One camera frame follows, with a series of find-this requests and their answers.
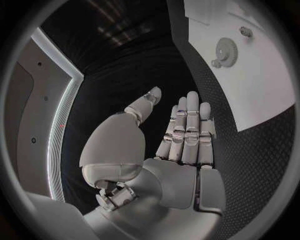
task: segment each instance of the robotic hand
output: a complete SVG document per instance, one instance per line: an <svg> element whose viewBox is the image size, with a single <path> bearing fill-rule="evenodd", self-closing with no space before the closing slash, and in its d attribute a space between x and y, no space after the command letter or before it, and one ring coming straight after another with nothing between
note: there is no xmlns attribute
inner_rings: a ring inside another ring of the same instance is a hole
<svg viewBox="0 0 300 240"><path fill-rule="evenodd" d="M225 193L219 172L212 169L215 127L209 103L199 107L196 92L189 92L172 108L156 157L144 161L145 137L138 126L151 114L161 95L161 90L154 87L95 129L80 157L83 177L90 186L100 189L96 198L108 211L142 196L147 192L143 188L152 181L159 183L156 192L160 206L188 209L194 203L196 211L220 213L225 207Z"/></svg>

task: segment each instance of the black fabric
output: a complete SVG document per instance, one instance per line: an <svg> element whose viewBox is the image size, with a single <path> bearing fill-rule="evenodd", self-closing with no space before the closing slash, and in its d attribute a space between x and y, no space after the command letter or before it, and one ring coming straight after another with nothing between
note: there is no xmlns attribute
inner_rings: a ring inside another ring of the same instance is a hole
<svg viewBox="0 0 300 240"><path fill-rule="evenodd" d="M197 87L173 44L164 1L72 0L42 29L85 75L65 127L61 180L66 202L86 214L98 205L97 191L84 181L79 159L95 128L158 86L161 101L141 125L145 159L154 157L172 106Z"/></svg>
<svg viewBox="0 0 300 240"><path fill-rule="evenodd" d="M217 140L215 167L222 175L226 211L214 240L225 240L246 226L268 203L289 162L295 131L294 106L278 116L237 132L221 86L188 43L184 1L167 0L175 45L184 57L204 102L211 105Z"/></svg>

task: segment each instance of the led light strip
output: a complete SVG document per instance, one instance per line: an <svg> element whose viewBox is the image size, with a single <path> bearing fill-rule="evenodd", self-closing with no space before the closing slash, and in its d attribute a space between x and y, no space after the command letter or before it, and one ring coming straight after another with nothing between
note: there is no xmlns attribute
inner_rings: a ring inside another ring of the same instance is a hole
<svg viewBox="0 0 300 240"><path fill-rule="evenodd" d="M53 62L71 77L55 111L47 148L47 180L50 195L53 200L64 202L65 198L61 179L61 153L65 133L64 126L67 123L78 89L84 80L84 75L62 54L40 28L36 29L31 38Z"/></svg>

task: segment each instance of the gear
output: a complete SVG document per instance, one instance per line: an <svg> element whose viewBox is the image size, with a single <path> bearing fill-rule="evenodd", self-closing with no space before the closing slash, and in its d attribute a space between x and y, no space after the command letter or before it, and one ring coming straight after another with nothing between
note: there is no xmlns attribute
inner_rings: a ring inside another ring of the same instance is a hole
<svg viewBox="0 0 300 240"><path fill-rule="evenodd" d="M238 59L238 47L230 38L221 38L215 48L215 55L224 67L233 66Z"/></svg>

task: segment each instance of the bolt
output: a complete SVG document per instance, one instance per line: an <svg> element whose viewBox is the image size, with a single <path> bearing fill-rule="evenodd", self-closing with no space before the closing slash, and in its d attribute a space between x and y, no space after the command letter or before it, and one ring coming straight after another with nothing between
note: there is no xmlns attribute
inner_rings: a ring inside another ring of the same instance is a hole
<svg viewBox="0 0 300 240"><path fill-rule="evenodd" d="M218 59L212 60L211 65L217 69L219 69L222 66Z"/></svg>
<svg viewBox="0 0 300 240"><path fill-rule="evenodd" d="M241 33L243 36L245 36L245 37L251 38L251 37L253 36L252 30L249 29L249 28L247 28L247 27L245 27L245 26L241 26L241 27L239 28L239 31L240 31L240 33Z"/></svg>

